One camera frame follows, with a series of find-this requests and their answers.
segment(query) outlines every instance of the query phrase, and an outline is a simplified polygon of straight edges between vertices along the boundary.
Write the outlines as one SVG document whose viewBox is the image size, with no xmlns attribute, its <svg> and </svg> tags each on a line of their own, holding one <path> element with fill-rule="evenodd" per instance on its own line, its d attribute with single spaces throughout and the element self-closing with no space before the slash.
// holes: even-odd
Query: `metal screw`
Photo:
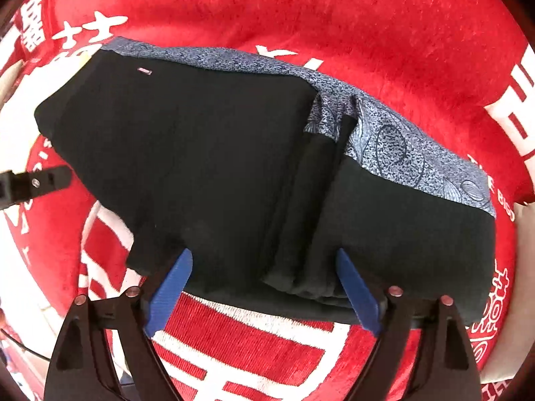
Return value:
<svg viewBox="0 0 535 401">
<path fill-rule="evenodd" d="M 403 290 L 399 286 L 393 285 L 389 288 L 389 294 L 392 297 L 401 297 L 403 295 Z"/>
<path fill-rule="evenodd" d="M 84 294 L 81 294 L 74 299 L 74 304 L 76 304 L 77 306 L 81 306 L 86 302 L 86 300 L 87 297 Z"/>
<path fill-rule="evenodd" d="M 453 305 L 453 298 L 451 298 L 450 296 L 442 296 L 440 297 L 440 301 L 442 301 L 442 304 L 445 305 L 445 306 L 451 306 Z"/>
<path fill-rule="evenodd" d="M 125 295 L 130 298 L 137 297 L 140 291 L 139 286 L 131 286 L 125 291 Z"/>
</svg>

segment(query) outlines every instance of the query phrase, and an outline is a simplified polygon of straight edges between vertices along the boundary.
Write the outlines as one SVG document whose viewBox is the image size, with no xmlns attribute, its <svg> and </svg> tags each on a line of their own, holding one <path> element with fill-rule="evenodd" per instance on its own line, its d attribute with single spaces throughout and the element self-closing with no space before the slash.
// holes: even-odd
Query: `black bracket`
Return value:
<svg viewBox="0 0 535 401">
<path fill-rule="evenodd" d="M 71 179 L 72 172 L 68 166 L 51 167 L 17 175 L 11 170 L 0 173 L 0 210 L 67 188 Z"/>
<path fill-rule="evenodd" d="M 58 336 L 46 377 L 46 401 L 125 400 L 113 366 L 105 329 L 117 330 L 139 398 L 183 401 L 146 337 L 143 291 L 133 286 L 121 296 L 74 300 Z"/>
<path fill-rule="evenodd" d="M 481 385 L 470 340 L 453 300 L 411 299 L 387 293 L 384 330 L 345 401 L 384 401 L 412 326 L 421 327 L 416 362 L 402 400 L 480 401 Z"/>
</svg>

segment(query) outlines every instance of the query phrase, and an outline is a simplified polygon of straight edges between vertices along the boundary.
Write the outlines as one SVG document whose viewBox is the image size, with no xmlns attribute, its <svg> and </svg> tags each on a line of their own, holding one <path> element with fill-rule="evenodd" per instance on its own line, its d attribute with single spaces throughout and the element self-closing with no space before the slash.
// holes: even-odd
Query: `small label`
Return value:
<svg viewBox="0 0 535 401">
<path fill-rule="evenodd" d="M 137 70 L 147 75 L 150 75 L 152 73 L 152 71 L 149 71 L 148 69 L 145 69 L 145 68 L 138 68 Z"/>
</svg>

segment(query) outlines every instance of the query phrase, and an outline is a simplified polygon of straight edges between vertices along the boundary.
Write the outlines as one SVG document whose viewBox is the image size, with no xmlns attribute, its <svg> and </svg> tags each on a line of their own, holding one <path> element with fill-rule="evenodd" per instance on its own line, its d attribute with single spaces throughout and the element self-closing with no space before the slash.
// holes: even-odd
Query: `folded garment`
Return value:
<svg viewBox="0 0 535 401">
<path fill-rule="evenodd" d="M 35 117 L 132 230 L 128 265 L 188 247 L 185 290 L 356 322 L 338 248 L 383 286 L 448 294 L 467 323 L 491 285 L 487 177 L 361 90 L 269 57 L 116 39 Z"/>
</svg>

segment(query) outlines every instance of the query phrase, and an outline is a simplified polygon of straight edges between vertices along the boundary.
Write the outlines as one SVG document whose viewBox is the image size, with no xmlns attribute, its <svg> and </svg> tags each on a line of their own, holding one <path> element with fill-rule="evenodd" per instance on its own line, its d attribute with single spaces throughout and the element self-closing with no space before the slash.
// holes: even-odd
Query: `black cable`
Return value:
<svg viewBox="0 0 535 401">
<path fill-rule="evenodd" d="M 45 357 L 43 355 L 40 355 L 39 353 L 36 353 L 35 351 L 33 350 L 30 350 L 28 347 L 26 347 L 22 342 L 19 342 L 18 340 L 16 340 L 15 338 L 13 338 L 11 335 L 9 335 L 9 333 L 6 333 L 6 331 L 4 329 L 0 329 L 0 331 L 5 335 L 5 337 L 7 339 L 9 339 L 11 342 L 13 342 L 14 344 L 17 344 L 20 348 L 22 348 L 23 350 L 26 350 L 27 352 L 33 354 L 34 356 L 37 356 L 39 357 L 39 359 L 43 359 L 43 360 L 46 360 L 47 362 L 50 362 L 50 359 L 48 357 Z"/>
</svg>

